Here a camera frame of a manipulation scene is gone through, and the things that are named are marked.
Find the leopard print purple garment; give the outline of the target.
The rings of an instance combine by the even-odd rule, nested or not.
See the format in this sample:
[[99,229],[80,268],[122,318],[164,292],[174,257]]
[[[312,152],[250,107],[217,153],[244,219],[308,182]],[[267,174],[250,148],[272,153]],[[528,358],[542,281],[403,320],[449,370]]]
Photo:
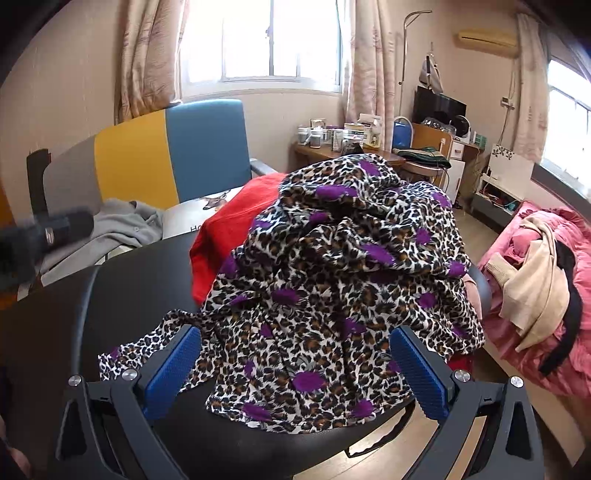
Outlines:
[[209,412],[273,433],[363,424],[410,393],[389,350],[394,329],[443,358],[484,344],[469,267],[440,188],[373,154],[317,163],[283,179],[197,312],[170,311],[101,354],[99,375],[143,366],[193,325],[201,351],[183,389],[212,381]]

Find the grey garment on chair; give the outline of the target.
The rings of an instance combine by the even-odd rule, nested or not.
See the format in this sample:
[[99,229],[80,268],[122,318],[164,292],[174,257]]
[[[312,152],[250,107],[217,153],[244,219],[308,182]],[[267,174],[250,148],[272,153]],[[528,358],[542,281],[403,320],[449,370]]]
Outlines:
[[135,249],[162,239],[163,211],[137,200],[107,199],[93,219],[88,238],[45,256],[39,270],[43,286],[95,265],[118,247]]

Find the beige garment on bed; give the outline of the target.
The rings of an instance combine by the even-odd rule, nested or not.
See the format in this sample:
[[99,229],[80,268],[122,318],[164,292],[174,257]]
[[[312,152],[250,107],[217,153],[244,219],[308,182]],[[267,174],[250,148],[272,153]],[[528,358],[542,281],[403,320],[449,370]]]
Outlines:
[[534,213],[522,220],[521,227],[538,235],[530,242],[522,265],[512,266],[499,253],[486,264],[486,270],[502,287],[500,316],[515,326],[521,338],[515,347],[517,352],[553,335],[569,301],[565,274],[557,266],[555,236],[550,225]]

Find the pink bed with bedding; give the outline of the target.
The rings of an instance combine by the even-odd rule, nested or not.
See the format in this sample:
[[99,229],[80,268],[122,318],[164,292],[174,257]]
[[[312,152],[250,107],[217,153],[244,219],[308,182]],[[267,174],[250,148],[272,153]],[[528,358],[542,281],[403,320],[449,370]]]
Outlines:
[[589,222],[525,202],[479,268],[492,291],[483,327],[501,357],[557,395],[589,397]]

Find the red garment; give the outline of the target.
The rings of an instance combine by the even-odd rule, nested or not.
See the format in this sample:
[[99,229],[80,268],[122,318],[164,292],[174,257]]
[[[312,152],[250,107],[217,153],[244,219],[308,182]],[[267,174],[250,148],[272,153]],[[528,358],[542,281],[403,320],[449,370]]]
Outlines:
[[279,187],[286,174],[272,173],[251,179],[201,225],[189,252],[192,298],[201,306],[215,278],[235,278],[238,263],[231,252],[245,241],[252,222],[279,197]]

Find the black garment on bed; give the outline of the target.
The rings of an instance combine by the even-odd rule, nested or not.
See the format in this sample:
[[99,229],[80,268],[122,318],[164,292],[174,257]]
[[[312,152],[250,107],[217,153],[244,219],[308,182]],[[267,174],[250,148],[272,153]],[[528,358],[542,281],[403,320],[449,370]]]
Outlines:
[[561,241],[556,240],[555,245],[557,266],[565,274],[569,292],[569,301],[562,317],[564,333],[562,334],[559,344],[548,354],[539,367],[539,372],[543,377],[548,377],[570,355],[580,332],[583,311],[581,295],[574,284],[574,269],[576,266],[575,256],[568,246]]

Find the grey yellow blue chair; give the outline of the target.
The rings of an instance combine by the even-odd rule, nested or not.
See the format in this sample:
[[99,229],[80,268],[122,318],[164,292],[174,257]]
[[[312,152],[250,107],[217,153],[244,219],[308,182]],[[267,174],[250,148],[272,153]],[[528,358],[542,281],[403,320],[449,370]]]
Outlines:
[[[162,210],[243,187],[273,167],[249,155],[242,102],[205,100],[160,110],[100,131],[54,157],[26,159],[35,215],[137,200]],[[133,249],[118,247],[100,265]]]

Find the wooden desk with clutter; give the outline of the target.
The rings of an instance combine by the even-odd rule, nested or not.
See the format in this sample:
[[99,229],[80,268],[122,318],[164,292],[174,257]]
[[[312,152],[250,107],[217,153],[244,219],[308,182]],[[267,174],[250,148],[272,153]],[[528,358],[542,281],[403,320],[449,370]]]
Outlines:
[[435,117],[415,123],[398,116],[389,141],[384,140],[381,126],[382,119],[369,114],[341,128],[322,126],[315,119],[298,129],[294,153],[308,163],[346,153],[378,153],[412,177],[435,181],[452,201],[471,201],[485,170],[486,140],[476,140],[465,116],[457,115],[448,124]]

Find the left patterned curtain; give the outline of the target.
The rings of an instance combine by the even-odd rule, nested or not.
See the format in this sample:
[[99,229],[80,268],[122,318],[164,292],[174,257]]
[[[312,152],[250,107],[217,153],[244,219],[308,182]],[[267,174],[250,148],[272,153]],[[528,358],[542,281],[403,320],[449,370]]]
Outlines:
[[180,102],[179,51],[188,3],[129,1],[123,16],[116,121],[119,123]]

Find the patterned curtain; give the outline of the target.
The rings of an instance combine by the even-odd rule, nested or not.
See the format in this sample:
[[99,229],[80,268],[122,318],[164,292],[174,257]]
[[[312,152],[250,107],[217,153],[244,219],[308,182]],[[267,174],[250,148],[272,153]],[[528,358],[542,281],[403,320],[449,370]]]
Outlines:
[[396,100],[396,42],[386,1],[349,3],[349,58],[344,90],[345,118],[362,114],[382,120],[381,148],[392,149]]
[[119,123],[180,102],[179,51],[188,3],[129,1],[123,16],[116,121]]

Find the black monitor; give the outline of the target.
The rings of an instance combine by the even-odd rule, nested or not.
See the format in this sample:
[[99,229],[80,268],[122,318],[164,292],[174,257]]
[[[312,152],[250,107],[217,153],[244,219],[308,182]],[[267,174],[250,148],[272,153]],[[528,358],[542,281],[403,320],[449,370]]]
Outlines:
[[418,86],[415,93],[412,121],[420,124],[427,118],[433,118],[443,124],[449,124],[456,116],[465,116],[467,105],[444,94],[434,93],[423,86]]

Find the middle patterned curtain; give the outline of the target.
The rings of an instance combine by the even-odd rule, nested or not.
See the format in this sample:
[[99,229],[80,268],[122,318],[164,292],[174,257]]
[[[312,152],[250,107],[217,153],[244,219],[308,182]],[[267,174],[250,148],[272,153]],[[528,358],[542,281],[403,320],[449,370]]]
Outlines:
[[396,42],[386,1],[349,3],[349,58],[344,90],[345,118],[362,114],[382,120],[381,148],[392,149],[396,100]]

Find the right window curtain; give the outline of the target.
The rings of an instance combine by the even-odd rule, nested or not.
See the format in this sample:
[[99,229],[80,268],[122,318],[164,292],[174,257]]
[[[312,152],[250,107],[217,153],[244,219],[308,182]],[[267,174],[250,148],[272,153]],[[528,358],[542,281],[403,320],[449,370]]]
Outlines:
[[520,89],[513,151],[534,163],[539,163],[548,130],[547,43],[544,28],[530,15],[518,13],[517,27],[520,45]]

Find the wall air conditioner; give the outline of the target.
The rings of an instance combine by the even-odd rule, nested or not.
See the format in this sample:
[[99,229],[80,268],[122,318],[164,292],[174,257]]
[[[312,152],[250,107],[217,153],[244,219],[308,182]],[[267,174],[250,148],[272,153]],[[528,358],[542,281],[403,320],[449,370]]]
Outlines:
[[466,29],[455,37],[459,47],[488,53],[505,58],[517,58],[519,44],[517,36],[500,30]]

